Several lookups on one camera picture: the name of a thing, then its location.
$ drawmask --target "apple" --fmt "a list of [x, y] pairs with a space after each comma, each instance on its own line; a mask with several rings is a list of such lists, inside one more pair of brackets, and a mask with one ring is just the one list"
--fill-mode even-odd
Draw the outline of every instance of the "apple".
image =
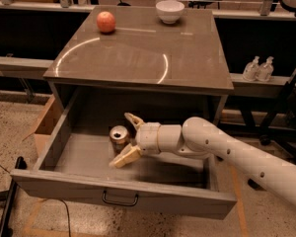
[[97, 26], [104, 34], [115, 30], [115, 17], [111, 12], [101, 12], [97, 16]]

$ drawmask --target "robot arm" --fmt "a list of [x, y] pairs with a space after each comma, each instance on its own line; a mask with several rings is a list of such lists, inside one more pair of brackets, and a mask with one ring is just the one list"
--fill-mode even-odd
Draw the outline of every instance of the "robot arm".
[[[131, 114], [125, 116], [128, 120], [134, 119]], [[183, 126], [141, 122], [136, 129], [137, 145], [128, 145], [111, 162], [116, 168], [145, 154], [172, 152], [184, 157], [206, 158], [208, 153], [213, 153], [296, 206], [296, 165], [229, 136], [203, 118], [189, 118]]]

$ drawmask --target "white bowl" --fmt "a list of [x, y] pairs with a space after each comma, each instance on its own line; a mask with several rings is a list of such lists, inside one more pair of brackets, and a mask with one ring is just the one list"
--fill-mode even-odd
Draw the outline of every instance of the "white bowl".
[[175, 0], [167, 0], [157, 3], [156, 9], [159, 18], [165, 24], [173, 24], [183, 14], [185, 5]]

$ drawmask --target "plastic bottle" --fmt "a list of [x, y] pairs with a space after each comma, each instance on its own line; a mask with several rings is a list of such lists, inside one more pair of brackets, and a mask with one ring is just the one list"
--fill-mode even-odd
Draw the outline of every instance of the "plastic bottle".
[[272, 65], [273, 57], [270, 56], [265, 63], [263, 63], [259, 67], [259, 71], [257, 73], [257, 79], [262, 82], [266, 82], [269, 80], [274, 68]]
[[259, 57], [256, 56], [252, 62], [249, 62], [244, 70], [243, 77], [247, 81], [255, 81], [256, 74], [259, 71]]

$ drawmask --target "drawer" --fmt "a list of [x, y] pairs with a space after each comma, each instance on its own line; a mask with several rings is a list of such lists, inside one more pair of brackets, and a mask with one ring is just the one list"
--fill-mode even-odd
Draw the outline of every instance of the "drawer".
[[131, 140], [135, 133], [124, 113], [182, 123], [202, 114], [201, 103], [199, 95], [77, 87], [34, 168], [11, 176], [33, 197], [223, 219], [236, 198], [218, 192], [213, 156], [161, 153], [109, 166], [116, 155], [111, 128], [126, 126]]

